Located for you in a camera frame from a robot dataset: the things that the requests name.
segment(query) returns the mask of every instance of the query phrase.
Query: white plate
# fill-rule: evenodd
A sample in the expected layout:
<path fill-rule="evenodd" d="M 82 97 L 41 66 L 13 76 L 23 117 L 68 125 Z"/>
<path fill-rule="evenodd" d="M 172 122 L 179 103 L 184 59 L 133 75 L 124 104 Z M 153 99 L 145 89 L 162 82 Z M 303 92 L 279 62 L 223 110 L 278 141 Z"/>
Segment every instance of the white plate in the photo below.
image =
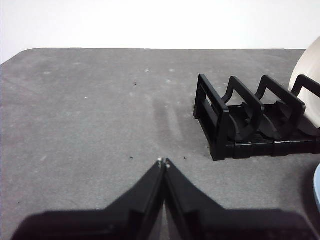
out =
<path fill-rule="evenodd" d="M 320 37 L 312 43 L 296 64 L 291 75 L 289 91 L 294 87 L 300 74 L 320 83 Z M 305 116 L 316 128 L 320 128 L 320 98 L 305 88 L 302 88 L 298 98 L 305 103 Z"/>

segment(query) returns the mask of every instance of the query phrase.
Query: white wall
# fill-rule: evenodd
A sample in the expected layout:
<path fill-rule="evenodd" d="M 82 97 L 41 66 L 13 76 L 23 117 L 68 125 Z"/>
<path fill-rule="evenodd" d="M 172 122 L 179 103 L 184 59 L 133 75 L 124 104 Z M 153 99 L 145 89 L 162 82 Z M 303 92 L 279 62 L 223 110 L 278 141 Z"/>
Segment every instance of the white wall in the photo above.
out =
<path fill-rule="evenodd" d="M 320 0 L 1 0 L 1 63 L 32 48 L 305 49 Z"/>

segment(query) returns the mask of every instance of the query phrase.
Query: gray table surface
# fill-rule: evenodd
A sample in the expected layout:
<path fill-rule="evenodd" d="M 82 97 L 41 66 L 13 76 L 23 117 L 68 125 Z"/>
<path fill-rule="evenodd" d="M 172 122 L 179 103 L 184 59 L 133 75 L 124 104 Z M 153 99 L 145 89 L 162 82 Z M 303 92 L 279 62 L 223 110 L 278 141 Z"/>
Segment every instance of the gray table surface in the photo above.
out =
<path fill-rule="evenodd" d="M 105 208 L 158 157 L 169 157 L 227 209 L 296 211 L 319 231 L 313 195 L 319 155 L 213 162 L 193 118 L 199 73 L 221 96 L 232 75 L 253 92 L 262 75 L 288 87 L 303 52 L 40 48 L 19 53 L 1 65 L 1 239 L 10 239 L 30 214 Z M 262 101 L 275 99 L 268 93 Z M 235 95 L 230 103 L 240 102 Z"/>

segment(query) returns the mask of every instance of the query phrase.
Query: black plastic rack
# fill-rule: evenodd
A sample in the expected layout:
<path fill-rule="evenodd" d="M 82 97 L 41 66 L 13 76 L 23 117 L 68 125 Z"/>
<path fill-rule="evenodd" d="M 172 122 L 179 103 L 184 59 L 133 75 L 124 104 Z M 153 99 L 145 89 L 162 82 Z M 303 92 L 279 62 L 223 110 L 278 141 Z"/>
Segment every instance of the black plastic rack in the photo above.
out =
<path fill-rule="evenodd" d="M 302 87 L 320 98 L 320 84 L 305 75 L 297 77 L 291 92 L 264 75 L 255 94 L 231 76 L 220 97 L 206 76 L 199 74 L 193 115 L 206 135 L 213 160 L 319 154 L 320 128 L 304 115 L 306 105 L 297 97 Z M 280 100 L 263 104 L 266 89 Z M 234 91 L 244 102 L 227 106 Z"/>

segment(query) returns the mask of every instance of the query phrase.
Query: light blue bowl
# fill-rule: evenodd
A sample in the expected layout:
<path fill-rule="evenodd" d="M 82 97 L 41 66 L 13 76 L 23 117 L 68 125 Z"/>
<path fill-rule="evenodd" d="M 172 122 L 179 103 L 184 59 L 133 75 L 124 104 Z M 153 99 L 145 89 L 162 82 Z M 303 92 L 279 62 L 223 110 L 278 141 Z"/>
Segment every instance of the light blue bowl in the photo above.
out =
<path fill-rule="evenodd" d="M 320 212 L 320 164 L 318 165 L 314 173 L 313 191 L 314 191 L 315 202 Z"/>

